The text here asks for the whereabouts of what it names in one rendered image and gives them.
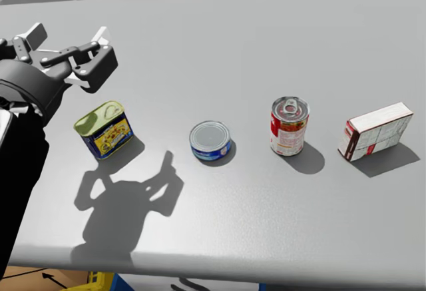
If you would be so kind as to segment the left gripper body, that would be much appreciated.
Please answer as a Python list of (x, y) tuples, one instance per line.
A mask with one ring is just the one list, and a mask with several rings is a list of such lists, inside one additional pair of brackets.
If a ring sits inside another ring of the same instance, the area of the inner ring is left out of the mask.
[(72, 73), (71, 65), (62, 62), (46, 72), (17, 60), (0, 61), (0, 103), (26, 102), (41, 111), (47, 126), (59, 108), (68, 89), (65, 79)]

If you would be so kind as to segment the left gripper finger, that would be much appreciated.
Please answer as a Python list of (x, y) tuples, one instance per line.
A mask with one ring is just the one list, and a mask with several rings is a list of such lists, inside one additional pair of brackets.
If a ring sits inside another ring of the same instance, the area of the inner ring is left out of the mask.
[(110, 44), (108, 28), (102, 26), (90, 42), (60, 51), (41, 51), (39, 61), (43, 72), (57, 65), (66, 66), (64, 83), (77, 85), (87, 93), (97, 92), (118, 67), (115, 51)]
[(0, 67), (8, 63), (26, 63), (42, 67), (43, 53), (39, 47), (47, 39), (42, 23), (35, 23), (28, 31), (10, 39), (0, 37)]

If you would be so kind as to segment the green and blue rectangular can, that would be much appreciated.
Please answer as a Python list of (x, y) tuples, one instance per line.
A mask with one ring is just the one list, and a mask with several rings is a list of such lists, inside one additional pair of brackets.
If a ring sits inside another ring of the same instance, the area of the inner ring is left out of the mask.
[(73, 128), (97, 160), (108, 158), (134, 136), (124, 107), (117, 101), (93, 109)]

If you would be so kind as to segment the blue flat can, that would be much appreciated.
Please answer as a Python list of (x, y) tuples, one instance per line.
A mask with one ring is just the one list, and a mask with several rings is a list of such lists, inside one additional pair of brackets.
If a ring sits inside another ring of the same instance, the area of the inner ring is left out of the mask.
[(232, 147), (228, 127), (219, 121), (203, 121), (189, 134), (190, 148), (199, 160), (215, 161), (224, 158)]

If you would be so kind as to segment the red and white can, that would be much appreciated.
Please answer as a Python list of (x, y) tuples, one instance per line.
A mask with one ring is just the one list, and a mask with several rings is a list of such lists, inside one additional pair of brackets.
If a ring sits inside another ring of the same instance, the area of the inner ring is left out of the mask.
[(285, 96), (272, 104), (270, 146), (281, 156), (297, 155), (304, 147), (309, 105), (299, 97)]

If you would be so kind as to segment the brown box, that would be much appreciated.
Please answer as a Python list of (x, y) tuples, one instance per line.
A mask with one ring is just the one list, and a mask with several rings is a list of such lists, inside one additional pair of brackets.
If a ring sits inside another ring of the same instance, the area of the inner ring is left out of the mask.
[(0, 291), (61, 291), (86, 284), (88, 276), (87, 271), (8, 266)]

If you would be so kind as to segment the red and white carton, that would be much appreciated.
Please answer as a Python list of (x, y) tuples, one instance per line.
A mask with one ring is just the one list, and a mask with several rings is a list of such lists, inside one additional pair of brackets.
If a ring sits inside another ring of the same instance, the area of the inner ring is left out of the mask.
[(347, 120), (338, 151), (353, 162), (399, 143), (413, 117), (404, 103), (383, 107)]

